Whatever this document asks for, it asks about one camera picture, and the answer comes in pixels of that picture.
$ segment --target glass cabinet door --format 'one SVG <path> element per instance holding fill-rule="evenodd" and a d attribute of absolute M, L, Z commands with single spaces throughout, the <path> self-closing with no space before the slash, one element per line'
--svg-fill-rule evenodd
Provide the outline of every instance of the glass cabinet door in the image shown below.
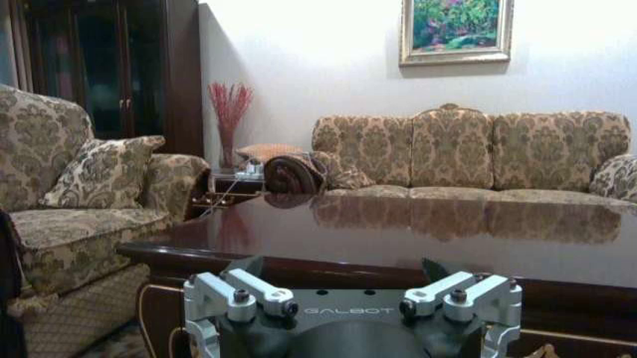
<path fill-rule="evenodd" d="M 116 7 L 86 6 L 76 11 L 76 36 L 80 53 L 80 81 L 84 87 L 84 109 L 95 123 L 96 137 L 128 136 L 123 120 L 127 105 L 122 96 L 122 56 L 119 51 L 119 17 Z"/>
<path fill-rule="evenodd" d="M 76 101 L 76 91 L 72 81 L 73 56 L 69 37 L 71 13 L 52 12 L 43 16 L 37 26 L 37 53 L 41 72 L 40 92 Z"/>
<path fill-rule="evenodd" d="M 130 66 L 131 109 L 135 135 L 164 134 L 162 79 L 162 4 L 159 0 L 122 1 Z"/>

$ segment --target cable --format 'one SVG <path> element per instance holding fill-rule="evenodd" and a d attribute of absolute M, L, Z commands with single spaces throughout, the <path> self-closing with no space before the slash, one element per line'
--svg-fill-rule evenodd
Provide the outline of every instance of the cable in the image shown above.
<path fill-rule="evenodd" d="M 212 210 L 215 210 L 218 207 L 219 207 L 219 204 L 223 202 L 223 199 L 226 198 L 226 196 L 228 195 L 230 191 L 232 190 L 235 184 L 239 183 L 239 179 L 235 178 L 232 184 L 230 185 L 230 187 L 227 188 L 227 190 L 224 191 L 223 195 L 220 196 L 220 198 L 214 202 L 211 203 L 210 205 L 210 208 L 206 209 L 206 211 L 199 215 L 199 217 L 203 217 L 206 215 L 208 215 Z"/>

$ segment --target framed painting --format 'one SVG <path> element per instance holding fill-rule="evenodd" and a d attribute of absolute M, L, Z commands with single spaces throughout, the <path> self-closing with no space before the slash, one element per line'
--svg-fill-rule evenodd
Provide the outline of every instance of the framed painting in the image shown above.
<path fill-rule="evenodd" d="M 514 0 L 403 0 L 401 66 L 508 61 Z"/>

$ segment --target sofa backrest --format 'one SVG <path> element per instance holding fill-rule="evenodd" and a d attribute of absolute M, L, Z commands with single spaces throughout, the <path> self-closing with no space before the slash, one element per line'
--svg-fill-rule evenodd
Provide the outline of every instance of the sofa backrest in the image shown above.
<path fill-rule="evenodd" d="M 335 153 L 377 184 L 409 186 L 411 138 L 410 118 L 330 116 L 317 121 L 311 147 Z"/>
<path fill-rule="evenodd" d="M 594 171 L 630 144 L 608 112 L 517 113 L 494 119 L 494 188 L 588 191 Z"/>
<path fill-rule="evenodd" d="M 494 185 L 493 121 L 477 110 L 446 104 L 414 117 L 411 186 Z"/>
<path fill-rule="evenodd" d="M 78 104 L 0 85 L 0 207 L 29 209 L 92 138 Z"/>

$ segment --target red dried branch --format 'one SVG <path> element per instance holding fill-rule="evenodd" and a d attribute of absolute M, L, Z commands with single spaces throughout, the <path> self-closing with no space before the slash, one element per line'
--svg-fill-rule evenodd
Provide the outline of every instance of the red dried branch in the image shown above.
<path fill-rule="evenodd" d="M 208 96 L 218 118 L 220 144 L 232 146 L 236 126 L 252 102 L 252 89 L 243 84 L 234 84 L 228 91 L 224 84 L 215 82 L 208 85 Z"/>

